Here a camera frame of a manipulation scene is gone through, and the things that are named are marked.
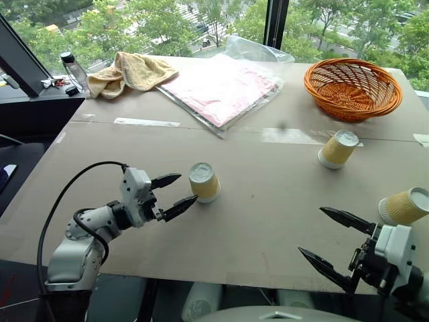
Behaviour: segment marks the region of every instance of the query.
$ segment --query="upside-down paper cup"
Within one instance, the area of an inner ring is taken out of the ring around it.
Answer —
[[[337,131],[319,151],[319,161],[331,169],[342,168],[358,144],[359,138],[353,132]]]
[[[415,187],[384,198],[378,212],[389,225],[409,225],[429,213],[429,192]]]
[[[200,203],[211,203],[221,193],[221,184],[208,163],[200,162],[192,166],[189,171],[189,182]]]

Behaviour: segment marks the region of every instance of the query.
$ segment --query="towel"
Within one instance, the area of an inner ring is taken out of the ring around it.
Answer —
[[[106,99],[114,99],[122,94],[125,85],[148,91],[177,74],[178,71],[163,60],[118,52],[110,67],[88,75],[87,82],[93,98],[101,95]]]

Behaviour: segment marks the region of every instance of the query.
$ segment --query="orange wicker basket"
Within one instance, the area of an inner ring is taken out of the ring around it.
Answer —
[[[304,85],[321,109],[342,121],[387,115],[402,101],[388,72],[359,59],[322,60],[307,70]]]

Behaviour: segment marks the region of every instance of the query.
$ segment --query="clear plastic bag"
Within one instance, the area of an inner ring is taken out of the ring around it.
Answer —
[[[269,103],[283,87],[289,54],[230,36],[223,53],[204,60],[201,70],[180,70],[159,87],[219,137],[246,114]]]

